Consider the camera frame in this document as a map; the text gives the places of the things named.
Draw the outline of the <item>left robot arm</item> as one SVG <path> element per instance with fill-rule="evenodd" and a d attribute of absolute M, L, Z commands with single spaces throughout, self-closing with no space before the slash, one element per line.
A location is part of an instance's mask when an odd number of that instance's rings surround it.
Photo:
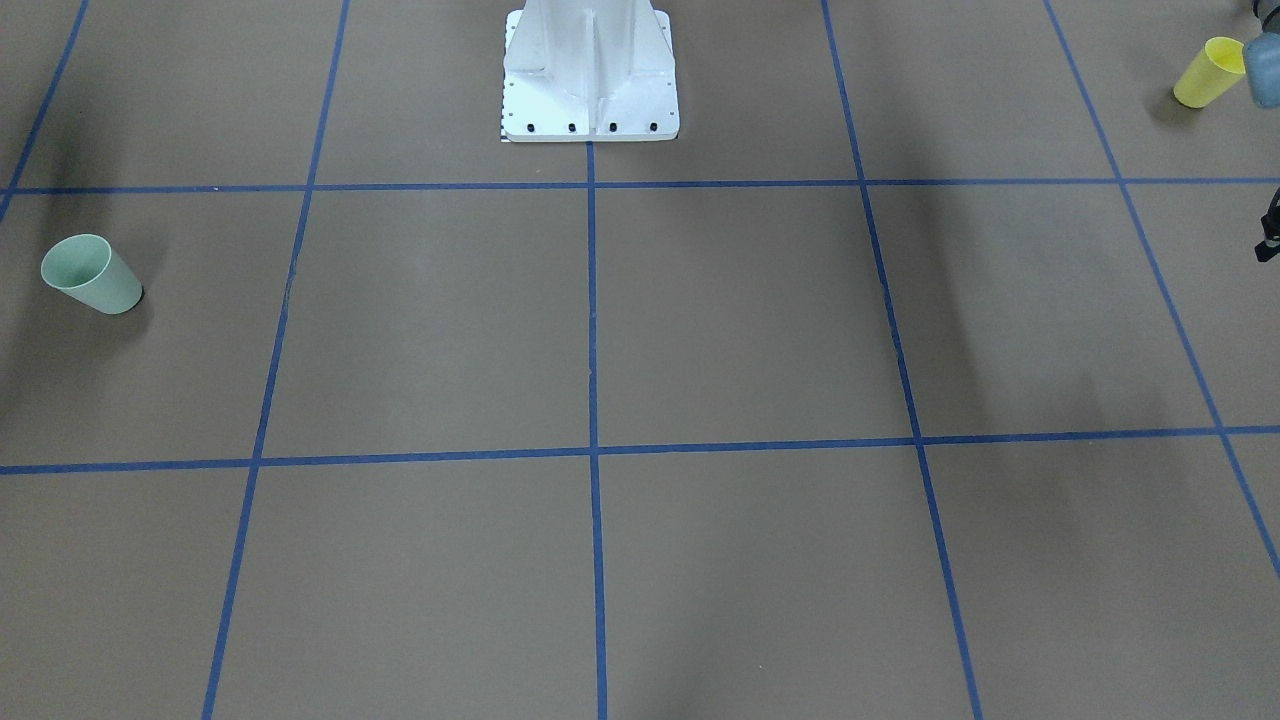
<path fill-rule="evenodd" d="M 1279 108 L 1279 1 L 1253 1 L 1261 33 L 1242 50 L 1251 96 L 1258 108 Z"/>

